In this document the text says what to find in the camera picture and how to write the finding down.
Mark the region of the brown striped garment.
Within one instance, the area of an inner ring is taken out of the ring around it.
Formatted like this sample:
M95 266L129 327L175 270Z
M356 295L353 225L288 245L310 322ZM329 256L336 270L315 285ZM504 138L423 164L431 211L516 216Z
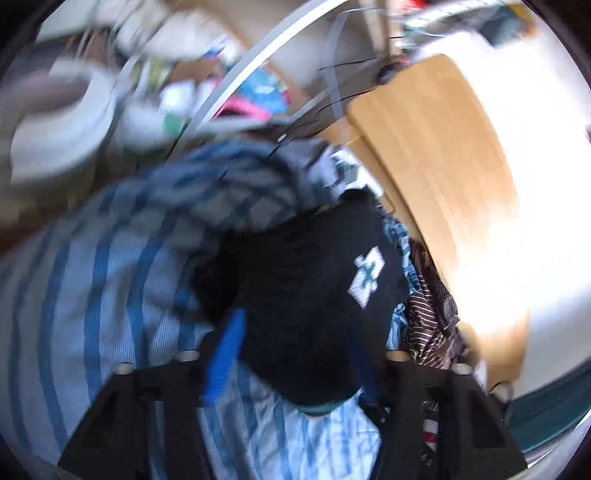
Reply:
M407 301L403 345L417 364L449 370L466 349L458 328L458 307L427 249L416 240L410 246L419 287Z

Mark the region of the teal curtain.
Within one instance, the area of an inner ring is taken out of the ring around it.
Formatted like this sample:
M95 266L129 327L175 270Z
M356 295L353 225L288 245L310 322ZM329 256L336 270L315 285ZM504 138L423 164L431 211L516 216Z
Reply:
M528 453L575 427L590 410L590 364L511 403L508 428Z

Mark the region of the white round stool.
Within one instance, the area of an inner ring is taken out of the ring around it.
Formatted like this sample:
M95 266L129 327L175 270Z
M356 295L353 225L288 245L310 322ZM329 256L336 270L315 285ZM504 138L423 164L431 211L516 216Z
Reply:
M44 182L85 164L103 143L117 103L115 78L98 64L58 59L1 93L1 153L13 186Z

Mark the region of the black patterned knit sweater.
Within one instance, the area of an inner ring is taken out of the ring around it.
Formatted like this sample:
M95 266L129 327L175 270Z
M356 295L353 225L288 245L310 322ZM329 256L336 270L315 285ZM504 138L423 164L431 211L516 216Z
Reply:
M245 312L240 361L311 416L361 388L351 331L370 353L386 351L394 308L409 296L401 252L368 189L264 231L226 232L192 286L211 324Z

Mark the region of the blue striped bed sheet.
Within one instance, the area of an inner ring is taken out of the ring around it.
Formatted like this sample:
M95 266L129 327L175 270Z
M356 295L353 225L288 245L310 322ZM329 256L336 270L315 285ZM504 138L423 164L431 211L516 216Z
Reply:
M1 260L1 475L366 479L356 400L314 418L233 364L202 405L179 383L207 332L190 280L229 230L342 193L304 143L214 143L115 182Z

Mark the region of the wooden headboard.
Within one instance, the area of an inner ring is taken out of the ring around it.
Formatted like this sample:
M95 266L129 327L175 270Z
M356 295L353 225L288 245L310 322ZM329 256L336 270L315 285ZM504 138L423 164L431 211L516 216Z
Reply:
M490 383L520 378L529 308L524 229L513 177L482 104L457 65L437 55L362 94L322 129L383 187L427 250Z

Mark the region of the star striped duvet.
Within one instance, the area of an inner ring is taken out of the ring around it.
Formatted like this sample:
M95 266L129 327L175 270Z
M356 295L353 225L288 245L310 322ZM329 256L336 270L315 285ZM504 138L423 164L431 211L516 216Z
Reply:
M435 460L438 444L439 409L434 401L426 401L422 404L422 460L426 466L430 466Z

